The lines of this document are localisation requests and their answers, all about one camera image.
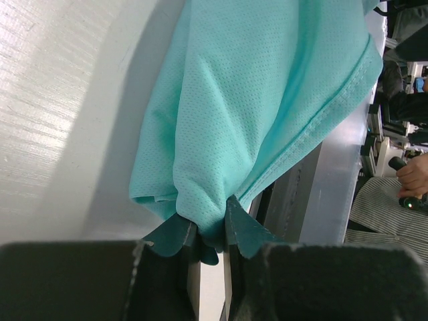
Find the person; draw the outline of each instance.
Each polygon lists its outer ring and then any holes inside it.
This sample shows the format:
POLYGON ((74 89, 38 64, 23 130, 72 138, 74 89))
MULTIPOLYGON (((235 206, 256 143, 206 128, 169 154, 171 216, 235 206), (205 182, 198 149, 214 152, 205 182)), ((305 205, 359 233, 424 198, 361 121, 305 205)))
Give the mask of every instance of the person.
POLYGON ((428 123, 428 82, 424 83, 423 92, 406 94, 400 67, 394 61, 384 62, 381 78, 392 120, 408 121, 416 125, 428 123))
POLYGON ((399 205, 399 197, 428 193, 428 154, 412 158, 397 171, 397 177, 373 177, 360 188, 350 212, 345 242, 404 245, 428 266, 428 211, 399 205))
POLYGON ((422 77, 418 77, 415 79, 415 83, 413 84, 414 92, 428 92, 428 82, 424 80, 422 77))

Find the white surface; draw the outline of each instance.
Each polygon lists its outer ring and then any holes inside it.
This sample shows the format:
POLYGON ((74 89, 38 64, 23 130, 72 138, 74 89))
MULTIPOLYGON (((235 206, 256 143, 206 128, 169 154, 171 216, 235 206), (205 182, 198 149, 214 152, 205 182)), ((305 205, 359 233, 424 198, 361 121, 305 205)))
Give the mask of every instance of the white surface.
POLYGON ((225 303, 223 254, 219 254, 216 266, 201 264, 200 321, 219 321, 225 303))
POLYGON ((128 181, 183 2, 0 1, 0 243, 160 223, 128 181))
POLYGON ((404 151, 401 149, 393 148, 390 144, 389 137, 385 137, 381 144, 381 150, 379 151, 379 157, 376 165, 376 177, 396 177, 395 169, 392 169, 388 162, 395 156, 402 157, 404 151))
MULTIPOLYGON (((379 7, 384 11, 386 5, 381 3, 379 7)), ((386 19, 371 11, 366 16, 366 23, 382 55, 387 35, 386 19)), ((373 103, 376 86, 322 142, 300 243, 343 243, 360 170, 360 148, 367 134, 368 105, 373 103)))

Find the black plastic part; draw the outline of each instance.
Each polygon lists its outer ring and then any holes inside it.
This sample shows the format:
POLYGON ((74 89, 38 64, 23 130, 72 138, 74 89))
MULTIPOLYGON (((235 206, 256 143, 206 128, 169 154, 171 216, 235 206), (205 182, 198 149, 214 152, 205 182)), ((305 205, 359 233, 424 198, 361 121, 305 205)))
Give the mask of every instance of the black plastic part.
POLYGON ((360 156, 362 161, 362 171, 366 177, 373 177, 376 173, 375 149, 376 137, 367 134, 364 145, 361 146, 360 156))
POLYGON ((370 133, 375 135, 380 141, 383 141, 382 118, 381 105, 371 104, 368 107, 368 127, 370 128, 370 133))
POLYGON ((423 206, 421 200, 416 197, 401 197, 399 203, 402 204, 401 206, 404 208, 412 211, 418 211, 423 206))
POLYGON ((288 245, 229 199, 222 320, 427 320, 428 281, 399 247, 288 245))
POLYGON ((373 9, 375 12, 377 12, 379 15, 382 15, 383 17, 390 17, 406 9, 420 7, 422 5, 428 5, 427 0, 381 0, 380 2, 392 3, 392 5, 388 6, 387 12, 380 10, 378 7, 373 9))
POLYGON ((269 204, 272 198, 272 192, 274 190, 274 187, 275 187, 275 182, 273 182, 271 185, 266 187, 261 194, 261 199, 260 199, 259 207, 257 209, 257 215, 255 217, 255 220, 262 225, 264 225, 266 216, 268 215, 269 204))
POLYGON ((396 171, 399 171, 400 169, 402 169, 407 164, 406 164, 406 162, 403 159, 401 159, 401 158, 399 158, 397 156, 394 156, 393 158, 390 159, 390 161, 388 162, 388 165, 392 169, 395 169, 396 171))
POLYGON ((399 136, 406 136, 406 128, 402 124, 395 124, 392 122, 384 123, 382 125, 384 134, 389 132, 399 136))
POLYGON ((197 320, 197 227, 174 215, 155 231, 147 242, 0 247, 0 320, 197 320))

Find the fabric fold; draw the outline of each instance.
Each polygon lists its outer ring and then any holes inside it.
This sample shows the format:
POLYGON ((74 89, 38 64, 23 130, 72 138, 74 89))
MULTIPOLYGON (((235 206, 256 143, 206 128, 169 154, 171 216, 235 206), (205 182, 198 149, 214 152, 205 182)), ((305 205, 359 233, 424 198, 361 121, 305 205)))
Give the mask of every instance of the fabric fold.
POLYGON ((216 238, 228 197, 249 205, 376 82, 371 3, 187 1, 144 116, 130 197, 216 238))

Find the striped shirt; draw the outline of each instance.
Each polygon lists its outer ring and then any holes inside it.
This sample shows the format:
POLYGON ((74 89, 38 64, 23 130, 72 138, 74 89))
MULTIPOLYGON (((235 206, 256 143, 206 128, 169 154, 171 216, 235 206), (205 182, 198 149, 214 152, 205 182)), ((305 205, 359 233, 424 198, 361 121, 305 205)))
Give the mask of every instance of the striped shirt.
POLYGON ((428 214, 401 207, 400 187, 397 179, 370 179, 356 196, 350 220, 376 233, 348 229, 345 242, 404 245, 428 265, 428 214))

